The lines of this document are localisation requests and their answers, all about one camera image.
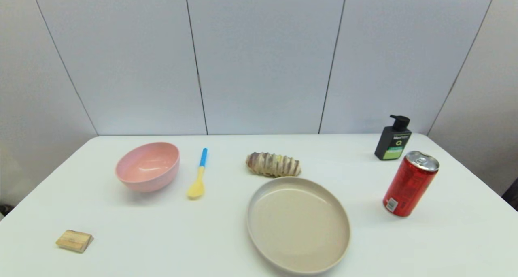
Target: spoon head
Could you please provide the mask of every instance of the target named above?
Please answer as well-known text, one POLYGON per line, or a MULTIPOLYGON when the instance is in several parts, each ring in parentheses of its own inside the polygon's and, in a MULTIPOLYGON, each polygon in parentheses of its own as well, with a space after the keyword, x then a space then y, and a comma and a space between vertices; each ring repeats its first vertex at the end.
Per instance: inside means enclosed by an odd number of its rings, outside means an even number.
POLYGON ((205 187, 202 181, 196 181, 192 184, 191 188, 187 191, 187 196, 190 199, 196 199, 205 193, 205 187))

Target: yellow spoon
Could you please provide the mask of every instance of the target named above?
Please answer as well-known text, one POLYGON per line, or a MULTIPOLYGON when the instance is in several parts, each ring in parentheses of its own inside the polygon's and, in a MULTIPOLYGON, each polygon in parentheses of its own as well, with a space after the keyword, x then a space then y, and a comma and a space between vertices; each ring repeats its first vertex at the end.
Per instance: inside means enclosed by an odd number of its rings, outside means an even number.
POLYGON ((203 186, 203 172, 205 171, 205 160, 207 159, 207 149, 203 149, 202 159, 200 160, 200 167, 198 168, 198 178, 191 185, 189 191, 187 191, 187 196, 191 200, 195 200, 202 196, 205 193, 205 187, 203 186))

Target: beige plate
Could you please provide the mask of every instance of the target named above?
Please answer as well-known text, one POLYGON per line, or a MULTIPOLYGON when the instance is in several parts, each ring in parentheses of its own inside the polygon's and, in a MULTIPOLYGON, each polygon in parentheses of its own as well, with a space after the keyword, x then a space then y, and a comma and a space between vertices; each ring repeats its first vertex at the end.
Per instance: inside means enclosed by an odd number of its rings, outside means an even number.
POLYGON ((259 188, 248 205, 246 224, 266 259, 302 275, 338 264, 351 237, 346 211, 335 196, 298 177, 277 178, 259 188))

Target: green label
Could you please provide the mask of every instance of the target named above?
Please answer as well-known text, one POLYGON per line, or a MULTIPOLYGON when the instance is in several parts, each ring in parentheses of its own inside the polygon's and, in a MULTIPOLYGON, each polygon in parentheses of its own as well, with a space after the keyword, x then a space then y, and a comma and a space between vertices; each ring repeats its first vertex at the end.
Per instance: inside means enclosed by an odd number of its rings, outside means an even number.
POLYGON ((410 135, 411 135, 411 133, 394 135, 390 144, 388 145, 385 155, 383 155, 383 159, 384 160, 398 159, 401 156, 401 154, 403 153, 403 149, 405 149, 405 145, 407 145, 410 135))

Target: soda can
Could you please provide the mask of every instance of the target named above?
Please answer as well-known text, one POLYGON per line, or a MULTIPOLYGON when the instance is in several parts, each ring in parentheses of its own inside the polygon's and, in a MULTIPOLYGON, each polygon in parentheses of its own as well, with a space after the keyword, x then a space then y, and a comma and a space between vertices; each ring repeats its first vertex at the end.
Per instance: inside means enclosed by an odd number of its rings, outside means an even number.
POLYGON ((407 153, 396 172, 383 205, 393 214, 407 217, 439 171, 439 162, 420 151, 407 153))

